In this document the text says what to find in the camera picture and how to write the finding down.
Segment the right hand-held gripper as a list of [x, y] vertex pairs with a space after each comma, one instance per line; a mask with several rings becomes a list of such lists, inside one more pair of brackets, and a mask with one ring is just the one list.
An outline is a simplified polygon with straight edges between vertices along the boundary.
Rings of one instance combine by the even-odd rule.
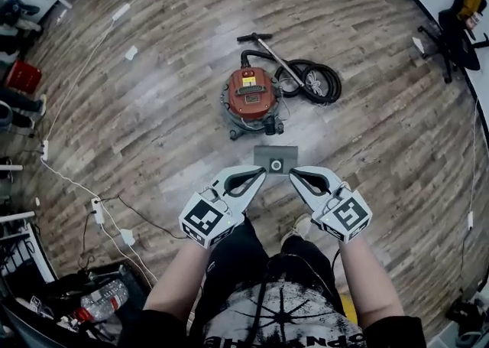
[[304, 203], [313, 211], [311, 222], [337, 240], [348, 243], [371, 222], [372, 212], [358, 190], [352, 190], [330, 169], [299, 166], [289, 178]]

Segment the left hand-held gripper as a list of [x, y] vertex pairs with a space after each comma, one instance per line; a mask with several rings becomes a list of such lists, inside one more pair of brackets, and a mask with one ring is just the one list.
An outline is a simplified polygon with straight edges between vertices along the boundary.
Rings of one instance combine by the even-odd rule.
[[195, 192], [179, 215], [182, 232], [210, 249], [245, 221], [244, 211], [266, 179], [264, 167], [227, 167], [212, 180], [212, 186]]

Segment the person's right forearm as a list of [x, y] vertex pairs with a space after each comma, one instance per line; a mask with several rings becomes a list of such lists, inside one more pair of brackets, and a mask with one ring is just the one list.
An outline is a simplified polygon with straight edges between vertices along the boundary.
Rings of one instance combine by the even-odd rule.
[[366, 329], [381, 319], [403, 316], [393, 283], [366, 239], [359, 235], [341, 242], [339, 251], [359, 326]]

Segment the person's left forearm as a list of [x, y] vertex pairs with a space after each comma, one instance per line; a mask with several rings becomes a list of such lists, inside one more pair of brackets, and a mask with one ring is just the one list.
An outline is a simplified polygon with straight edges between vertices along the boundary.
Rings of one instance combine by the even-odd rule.
[[144, 309], [174, 316], [186, 323], [190, 316], [211, 255], [186, 240], [147, 297]]

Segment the person's right shoe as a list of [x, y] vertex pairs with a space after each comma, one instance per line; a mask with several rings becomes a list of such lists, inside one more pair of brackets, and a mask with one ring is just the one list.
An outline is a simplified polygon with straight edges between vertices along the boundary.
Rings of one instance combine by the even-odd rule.
[[311, 226], [311, 216], [307, 213], [304, 213], [296, 220], [293, 227], [283, 236], [280, 244], [283, 246], [284, 243], [293, 236], [298, 236], [301, 239], [306, 239], [309, 231], [311, 230]]

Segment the person's black trousers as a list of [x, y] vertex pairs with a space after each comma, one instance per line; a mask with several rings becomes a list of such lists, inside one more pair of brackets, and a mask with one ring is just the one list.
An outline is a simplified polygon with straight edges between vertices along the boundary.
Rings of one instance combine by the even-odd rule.
[[253, 288], [264, 279], [268, 287], [277, 281], [290, 281], [318, 291], [337, 312], [345, 313], [330, 261], [315, 244], [293, 235], [278, 254], [270, 257], [246, 219], [212, 250], [195, 320], [211, 320], [224, 309], [233, 292]]

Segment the red vacuum cleaner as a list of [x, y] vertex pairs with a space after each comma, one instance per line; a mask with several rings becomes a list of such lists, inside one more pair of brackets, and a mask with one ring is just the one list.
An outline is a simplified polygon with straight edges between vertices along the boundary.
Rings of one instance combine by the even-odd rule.
[[275, 78], [260, 67], [244, 67], [228, 78], [220, 95], [222, 114], [232, 141], [245, 134], [280, 135], [282, 92]]

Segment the person's printed t-shirt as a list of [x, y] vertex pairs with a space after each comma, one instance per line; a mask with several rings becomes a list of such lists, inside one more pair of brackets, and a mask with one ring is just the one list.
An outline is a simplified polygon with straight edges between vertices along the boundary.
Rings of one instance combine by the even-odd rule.
[[427, 348], [417, 317], [386, 317], [366, 329], [336, 312], [318, 291], [288, 281], [235, 291], [191, 331], [170, 314], [143, 311], [121, 333], [119, 348]]

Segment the large clear water bottle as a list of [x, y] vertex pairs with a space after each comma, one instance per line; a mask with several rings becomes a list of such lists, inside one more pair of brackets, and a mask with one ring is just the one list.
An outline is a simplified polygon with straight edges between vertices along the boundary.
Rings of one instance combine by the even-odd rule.
[[128, 300], [128, 289], [125, 284], [115, 279], [98, 290], [84, 295], [80, 299], [81, 308], [85, 309], [92, 322], [109, 319]]

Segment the black office chair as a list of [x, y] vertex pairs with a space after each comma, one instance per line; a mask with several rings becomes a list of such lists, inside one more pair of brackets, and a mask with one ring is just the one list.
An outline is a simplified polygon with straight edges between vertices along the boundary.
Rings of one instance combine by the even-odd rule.
[[457, 18], [462, 1], [454, 0], [450, 8], [439, 12], [437, 34], [431, 33], [423, 26], [418, 27], [418, 32], [424, 33], [437, 46], [438, 53], [442, 55], [446, 68], [444, 81], [447, 84], [452, 82], [452, 71], [458, 68], [480, 70], [481, 65], [476, 50], [489, 47], [487, 34], [484, 35], [483, 41], [477, 42], [473, 31], [467, 29], [465, 21]]

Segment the red box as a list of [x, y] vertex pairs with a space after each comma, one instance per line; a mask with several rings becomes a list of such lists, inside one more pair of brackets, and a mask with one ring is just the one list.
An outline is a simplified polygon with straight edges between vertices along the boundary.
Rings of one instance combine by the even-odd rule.
[[16, 60], [8, 72], [5, 85], [23, 93], [33, 94], [42, 77], [42, 72], [23, 60]]

